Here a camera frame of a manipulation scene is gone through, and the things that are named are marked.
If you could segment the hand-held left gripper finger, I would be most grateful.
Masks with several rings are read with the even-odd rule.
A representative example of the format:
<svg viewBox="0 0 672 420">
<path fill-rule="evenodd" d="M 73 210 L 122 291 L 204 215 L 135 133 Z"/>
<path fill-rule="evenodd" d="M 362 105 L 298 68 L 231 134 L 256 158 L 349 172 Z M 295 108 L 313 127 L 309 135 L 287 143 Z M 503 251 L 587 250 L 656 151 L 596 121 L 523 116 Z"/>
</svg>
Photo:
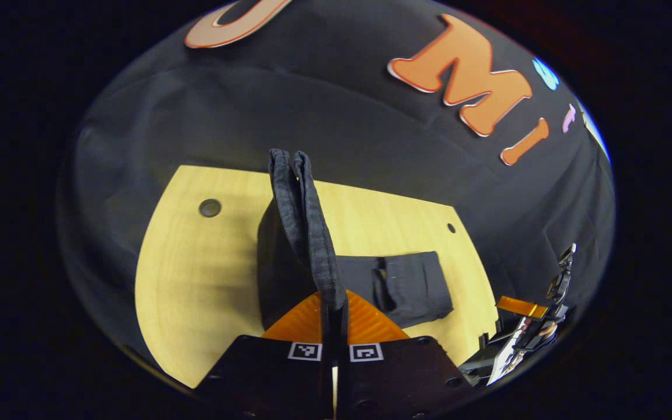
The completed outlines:
<svg viewBox="0 0 672 420">
<path fill-rule="evenodd" d="M 259 337 L 238 335 L 194 389 L 217 418 L 328 419 L 333 374 L 319 292 Z"/>
<path fill-rule="evenodd" d="M 438 419 L 472 399 L 474 386 L 435 338 L 409 337 L 357 293 L 347 297 L 337 418 Z"/>
</svg>

